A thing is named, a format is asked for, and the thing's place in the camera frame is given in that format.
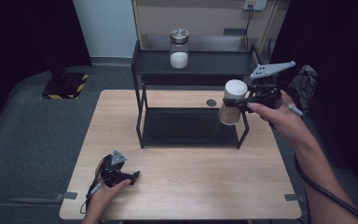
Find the electrical outlet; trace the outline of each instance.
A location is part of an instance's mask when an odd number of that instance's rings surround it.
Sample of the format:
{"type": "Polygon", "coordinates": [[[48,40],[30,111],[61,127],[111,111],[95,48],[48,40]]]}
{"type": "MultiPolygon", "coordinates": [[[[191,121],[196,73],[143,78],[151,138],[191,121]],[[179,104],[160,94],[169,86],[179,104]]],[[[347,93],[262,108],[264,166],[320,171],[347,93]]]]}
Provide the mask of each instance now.
{"type": "Polygon", "coordinates": [[[256,0],[245,0],[245,3],[243,4],[243,9],[250,10],[250,6],[252,6],[252,8],[255,8],[255,1],[256,0]]]}
{"type": "Polygon", "coordinates": [[[243,4],[244,10],[250,10],[250,6],[254,11],[262,11],[266,7],[267,0],[245,0],[243,4]]]}

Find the small round object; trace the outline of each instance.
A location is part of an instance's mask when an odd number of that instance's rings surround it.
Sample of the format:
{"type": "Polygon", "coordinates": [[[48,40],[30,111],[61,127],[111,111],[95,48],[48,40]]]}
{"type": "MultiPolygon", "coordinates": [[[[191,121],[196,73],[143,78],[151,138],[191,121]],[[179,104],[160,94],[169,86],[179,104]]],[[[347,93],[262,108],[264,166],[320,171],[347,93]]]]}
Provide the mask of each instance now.
{"type": "Polygon", "coordinates": [[[217,103],[216,103],[216,101],[214,99],[209,99],[209,100],[206,101],[206,105],[208,105],[208,106],[216,106],[217,103]]]}

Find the wooden table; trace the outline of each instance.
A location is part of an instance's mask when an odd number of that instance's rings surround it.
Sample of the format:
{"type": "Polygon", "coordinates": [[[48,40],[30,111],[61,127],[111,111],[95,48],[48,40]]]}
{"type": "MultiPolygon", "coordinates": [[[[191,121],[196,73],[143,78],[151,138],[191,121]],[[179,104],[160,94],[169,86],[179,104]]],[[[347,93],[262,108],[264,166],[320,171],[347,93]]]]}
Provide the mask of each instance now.
{"type": "MultiPolygon", "coordinates": [[[[222,104],[222,91],[148,91],[151,106],[222,104]]],[[[301,216],[280,151],[269,125],[248,115],[250,132],[240,149],[140,148],[135,131],[138,116],[132,91],[103,91],[68,186],[75,200],[64,199],[63,219],[82,219],[80,206],[102,157],[114,149],[125,155],[122,172],[141,175],[119,193],[105,219],[290,219],[301,216]]],[[[239,122],[238,133],[243,132],[239,122]]]]}

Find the yellow black tape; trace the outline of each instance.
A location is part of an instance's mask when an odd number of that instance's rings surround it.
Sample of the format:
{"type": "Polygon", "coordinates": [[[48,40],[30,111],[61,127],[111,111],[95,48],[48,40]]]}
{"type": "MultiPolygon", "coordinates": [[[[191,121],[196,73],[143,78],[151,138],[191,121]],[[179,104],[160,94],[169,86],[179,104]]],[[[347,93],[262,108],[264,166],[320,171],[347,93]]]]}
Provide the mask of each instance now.
{"type": "Polygon", "coordinates": [[[44,99],[52,99],[52,100],[61,100],[61,99],[76,99],[81,91],[84,88],[84,85],[86,84],[87,78],[89,78],[89,75],[84,75],[81,82],[79,83],[79,86],[77,88],[77,92],[73,95],[61,95],[61,94],[51,94],[43,96],[44,99]]]}

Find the white powder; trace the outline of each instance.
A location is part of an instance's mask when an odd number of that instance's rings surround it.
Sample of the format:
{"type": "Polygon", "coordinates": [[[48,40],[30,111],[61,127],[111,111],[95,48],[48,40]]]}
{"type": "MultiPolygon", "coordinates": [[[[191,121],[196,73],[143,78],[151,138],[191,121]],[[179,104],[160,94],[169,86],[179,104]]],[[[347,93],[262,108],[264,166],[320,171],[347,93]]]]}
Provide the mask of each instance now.
{"type": "Polygon", "coordinates": [[[173,68],[185,68],[187,66],[187,54],[184,52],[175,52],[171,55],[171,66],[173,68]]]}

